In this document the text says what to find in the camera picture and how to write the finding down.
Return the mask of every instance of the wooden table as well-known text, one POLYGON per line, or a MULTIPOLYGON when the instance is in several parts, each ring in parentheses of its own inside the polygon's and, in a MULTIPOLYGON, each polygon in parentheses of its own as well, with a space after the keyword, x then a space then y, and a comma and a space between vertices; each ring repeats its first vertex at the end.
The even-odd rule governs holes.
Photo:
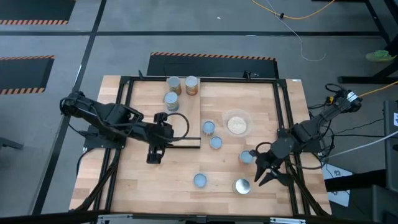
MULTIPOLYGON (((115 102, 119 80, 120 76, 104 77, 99 91, 99 102, 115 102)), ((294 122, 309 119, 301 81, 286 81, 294 122)), ((130 106, 144 113, 144 121, 152 122, 153 114, 159 110, 149 109, 149 98, 144 101, 134 98, 134 93, 144 91, 144 88, 147 87, 143 82, 139 85, 134 82, 130 106)), ((282 89, 279 92, 281 104, 284 105, 282 89)), ((276 129, 279 123, 272 85, 202 82, 200 97, 201 120, 203 122, 211 119, 215 122, 215 134, 223 139, 223 147, 219 150, 211 149, 210 138, 202 135, 200 149, 166 149, 160 165, 149 165, 146 164, 148 145, 128 139, 121 153, 111 211, 290 216, 292 209, 288 188, 277 180, 258 187, 258 183, 254 183, 256 166, 241 165, 238 162, 241 151, 253 149, 259 142, 272 142, 277 139, 276 129), (253 119, 252 130, 245 138, 231 136, 223 127, 222 115, 232 109, 245 110, 253 119), (193 184, 193 176, 199 172, 208 178, 208 183, 203 189, 198 189, 193 184), (233 193, 232 184, 238 178, 247 178, 251 182, 252 190, 249 194, 233 193)), ((282 110, 286 125, 287 115, 284 106, 282 110)), ((103 149, 95 149, 83 158, 70 208, 79 206, 96 185, 103 155, 103 149)), ((311 154, 302 153, 301 160, 303 166, 319 166, 319 162, 311 154)), ((285 172, 284 165, 280 170, 285 172)), ((304 170, 303 173, 306 186, 315 200, 324 210, 331 213, 322 171, 304 170)), ((297 186, 295 189, 298 208, 300 213, 303 213, 300 191, 297 186)), ((104 208, 107 192, 108 187, 105 186, 100 208, 104 208)))

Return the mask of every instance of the hazard tape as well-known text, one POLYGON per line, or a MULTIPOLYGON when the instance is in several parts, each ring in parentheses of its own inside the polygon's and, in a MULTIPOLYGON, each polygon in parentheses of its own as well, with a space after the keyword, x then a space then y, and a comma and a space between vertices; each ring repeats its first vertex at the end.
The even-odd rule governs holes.
POLYGON ((236 58, 236 59, 255 59, 255 60, 273 60, 273 61, 276 61, 276 59, 273 58, 273 57, 219 55, 219 54, 183 54, 183 53, 168 53, 168 52, 152 52, 151 55, 181 56, 181 57, 236 58))
POLYGON ((0 20, 0 25, 65 25, 69 21, 64 20, 21 20, 4 19, 0 20))
POLYGON ((55 59, 55 56, 54 55, 44 55, 44 56, 0 57, 0 60, 20 60, 20 59, 39 59, 39 58, 55 59))
POLYGON ((16 88, 0 90, 0 95, 42 93, 45 88, 16 88))

